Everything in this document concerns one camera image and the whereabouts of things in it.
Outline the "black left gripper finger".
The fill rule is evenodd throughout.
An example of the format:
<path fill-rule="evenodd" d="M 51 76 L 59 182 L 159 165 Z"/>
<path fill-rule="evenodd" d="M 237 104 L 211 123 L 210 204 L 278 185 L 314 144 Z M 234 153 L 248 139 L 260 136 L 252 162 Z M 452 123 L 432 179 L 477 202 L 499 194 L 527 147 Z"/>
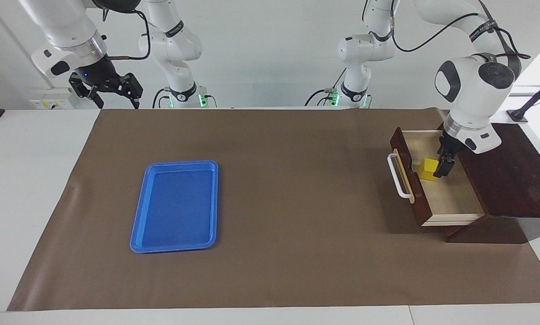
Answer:
<path fill-rule="evenodd" d="M 441 178 L 448 176 L 455 165 L 455 156 L 440 156 L 438 166 L 433 173 L 434 177 Z"/>

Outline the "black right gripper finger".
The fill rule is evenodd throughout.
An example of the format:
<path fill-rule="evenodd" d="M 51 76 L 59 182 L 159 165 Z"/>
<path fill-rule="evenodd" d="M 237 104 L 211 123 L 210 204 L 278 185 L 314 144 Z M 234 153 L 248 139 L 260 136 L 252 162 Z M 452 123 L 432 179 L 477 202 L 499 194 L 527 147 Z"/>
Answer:
<path fill-rule="evenodd" d="M 139 109 L 144 89 L 133 73 L 112 75 L 112 93 L 129 99 L 134 109 Z"/>
<path fill-rule="evenodd" d="M 98 94 L 97 86 L 91 86 L 91 88 L 86 87 L 80 76 L 76 73 L 70 74 L 69 83 L 72 90 L 79 98 L 87 98 L 94 102 L 98 109 L 103 109 L 104 101 Z"/>

